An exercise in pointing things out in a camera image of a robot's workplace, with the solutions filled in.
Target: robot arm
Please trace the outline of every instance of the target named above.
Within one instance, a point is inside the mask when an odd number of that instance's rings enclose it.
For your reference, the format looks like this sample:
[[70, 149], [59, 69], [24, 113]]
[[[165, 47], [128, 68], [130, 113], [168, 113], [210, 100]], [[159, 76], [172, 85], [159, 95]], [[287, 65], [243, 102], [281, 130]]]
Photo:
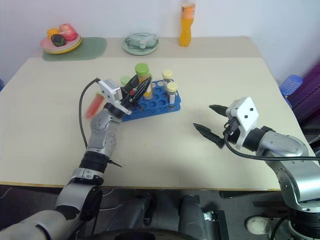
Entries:
[[[40, 211], [0, 232], [5, 240], [67, 240], [85, 222], [97, 216], [102, 199], [100, 185], [116, 147], [116, 131], [122, 118], [131, 114], [146, 92], [151, 78], [139, 84], [134, 76], [124, 87], [111, 79], [96, 79], [102, 94], [108, 99], [100, 113], [91, 120], [91, 136], [80, 166], [59, 194], [55, 210]], [[137, 88], [134, 95], [129, 94]]]
[[[250, 97], [236, 100], [230, 107], [211, 105], [211, 109], [225, 117], [224, 138], [205, 126], [195, 128], [219, 148], [226, 145], [238, 156], [263, 160], [275, 172], [281, 193], [289, 207], [290, 231], [300, 239], [320, 238], [320, 167], [310, 157], [306, 145], [296, 137], [282, 135], [269, 127], [256, 128], [258, 112]], [[242, 147], [256, 156], [238, 152]]]

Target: plate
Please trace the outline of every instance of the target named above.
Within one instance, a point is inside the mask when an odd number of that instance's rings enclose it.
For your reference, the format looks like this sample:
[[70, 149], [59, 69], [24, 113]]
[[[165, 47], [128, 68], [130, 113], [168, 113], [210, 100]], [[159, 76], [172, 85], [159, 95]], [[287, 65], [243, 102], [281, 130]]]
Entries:
[[79, 42], [77, 42], [75, 45], [73, 45], [67, 49], [62, 49], [61, 51], [48, 51], [48, 50], [43, 49], [43, 51], [47, 54], [65, 54], [65, 53], [71, 52], [72, 50], [75, 50], [77, 47], [79, 47], [81, 42], [82, 42], [82, 38], [80, 37]]
[[40, 46], [43, 50], [46, 50], [46, 51], [50, 51], [50, 52], [60, 52], [60, 51], [63, 51], [63, 50], [66, 50], [68, 48], [72, 48], [74, 45], [76, 45], [79, 40], [80, 40], [80, 35], [78, 34], [76, 36], [76, 39], [75, 40], [72, 40], [72, 41], [66, 41], [65, 45], [63, 46], [55, 46], [51, 39], [49, 39], [48, 37], [44, 38], [41, 43], [40, 43]]
[[155, 45], [152, 48], [131, 48], [126, 43], [126, 40], [124, 39], [122, 42], [122, 48], [129, 54], [135, 55], [135, 56], [144, 56], [153, 53], [157, 48], [159, 47], [159, 39], [156, 40]]

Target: blue test tube rack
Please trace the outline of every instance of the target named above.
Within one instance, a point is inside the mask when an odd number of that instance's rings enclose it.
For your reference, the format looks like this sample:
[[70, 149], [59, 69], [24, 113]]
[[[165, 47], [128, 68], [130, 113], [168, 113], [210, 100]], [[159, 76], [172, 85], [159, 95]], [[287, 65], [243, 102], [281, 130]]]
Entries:
[[169, 104], [168, 94], [164, 90], [163, 81], [153, 81], [155, 84], [153, 88], [153, 98], [150, 100], [141, 97], [138, 103], [144, 107], [144, 110], [140, 110], [138, 107], [133, 109], [130, 115], [126, 115], [122, 121], [130, 121], [135, 119], [142, 119], [160, 114], [172, 113], [180, 110], [181, 99], [178, 91], [175, 94], [174, 104]]

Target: orange juice bottle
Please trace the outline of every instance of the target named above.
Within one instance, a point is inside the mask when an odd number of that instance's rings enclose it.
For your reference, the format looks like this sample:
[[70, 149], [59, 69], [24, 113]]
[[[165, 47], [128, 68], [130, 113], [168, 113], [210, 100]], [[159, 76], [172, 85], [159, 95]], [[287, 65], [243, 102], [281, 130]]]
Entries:
[[179, 38], [179, 44], [181, 47], [188, 47], [191, 42], [191, 25], [195, 18], [196, 5], [192, 2], [188, 2], [181, 7], [181, 35]]

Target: beige tabletop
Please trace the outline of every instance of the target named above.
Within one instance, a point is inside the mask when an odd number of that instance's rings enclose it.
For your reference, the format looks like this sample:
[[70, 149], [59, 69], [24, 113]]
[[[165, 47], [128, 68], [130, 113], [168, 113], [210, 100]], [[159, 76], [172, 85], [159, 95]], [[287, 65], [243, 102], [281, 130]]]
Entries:
[[[277, 178], [265, 162], [238, 157], [226, 147], [220, 150], [193, 127], [192, 123], [199, 123], [221, 136], [227, 119], [208, 106], [229, 106], [236, 99], [250, 96], [259, 111], [258, 127], [265, 125], [307, 143], [250, 40], [210, 39], [195, 39], [190, 49], [176, 45], [177, 56], [169, 47], [167, 56], [161, 55], [160, 46], [144, 57], [130, 56], [118, 47], [116, 57], [116, 50], [108, 49], [117, 42], [111, 39], [107, 40], [105, 56], [94, 60], [49, 62], [30, 58], [0, 92], [0, 183], [48, 187], [66, 184], [85, 152], [78, 122], [81, 91], [95, 77], [120, 83], [121, 76], [133, 76], [135, 65], [145, 62], [155, 80], [161, 79], [163, 69], [172, 69], [181, 109], [123, 122], [111, 157], [123, 167], [108, 165], [103, 185], [278, 190]], [[167, 46], [174, 44], [170, 39], [165, 41]], [[219, 43], [219, 50], [212, 50], [212, 56], [201, 50], [204, 46], [214, 48], [210, 42]], [[98, 90], [96, 85], [89, 88], [82, 112]], [[90, 122], [83, 121], [88, 138]]]

